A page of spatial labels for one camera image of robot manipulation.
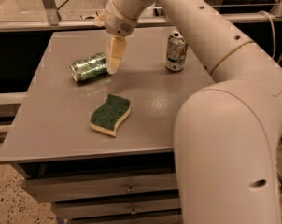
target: can label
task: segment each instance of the can label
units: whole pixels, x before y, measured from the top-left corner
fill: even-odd
[[[75,81],[83,81],[107,73],[106,55],[96,53],[95,55],[82,60],[76,60],[70,65]]]
[[[167,46],[166,68],[171,71],[181,71],[185,68],[188,44],[180,32],[169,35]]]

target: speckled floor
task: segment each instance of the speckled floor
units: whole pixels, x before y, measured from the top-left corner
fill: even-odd
[[[57,224],[49,203],[38,203],[21,189],[21,182],[11,166],[0,165],[0,224]]]
[[[59,7],[66,0],[55,0]],[[63,21],[79,21],[104,8],[103,0],[70,0],[60,9]],[[42,0],[0,0],[0,22],[3,21],[46,21]]]

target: sponge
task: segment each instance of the sponge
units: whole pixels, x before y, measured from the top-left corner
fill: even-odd
[[[108,94],[106,101],[91,116],[91,127],[95,131],[116,137],[116,130],[130,115],[129,100]]]

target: gray table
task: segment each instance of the gray table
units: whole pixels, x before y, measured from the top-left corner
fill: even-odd
[[[173,27],[136,29],[127,37],[119,72],[77,84],[69,64],[106,50],[106,31],[54,33],[0,150],[0,163],[61,161],[172,151],[176,113],[195,91],[212,83],[191,50],[186,68],[164,67]],[[93,131],[90,115],[109,93],[132,102],[117,137]]]
[[[177,221],[176,113],[213,81],[190,49],[183,71],[165,69],[173,29],[136,29],[127,37],[118,73],[82,84],[72,78],[70,63],[105,51],[109,35],[103,30],[53,34],[0,150],[0,164],[18,170],[27,179],[23,188],[38,201],[51,202],[58,217],[74,224],[97,223],[95,218],[103,224],[132,223],[138,204],[138,223],[158,223],[163,215]],[[92,112],[110,93],[129,99],[133,109],[116,138],[90,128]],[[99,210],[118,211],[104,211],[106,219],[96,217]]]

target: silver can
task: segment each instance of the silver can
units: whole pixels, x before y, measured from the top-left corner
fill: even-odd
[[[86,59],[76,60],[70,65],[76,82],[107,73],[106,68],[106,55],[103,52],[96,53]]]
[[[177,72],[185,68],[188,44],[178,31],[173,31],[168,38],[166,68]]]

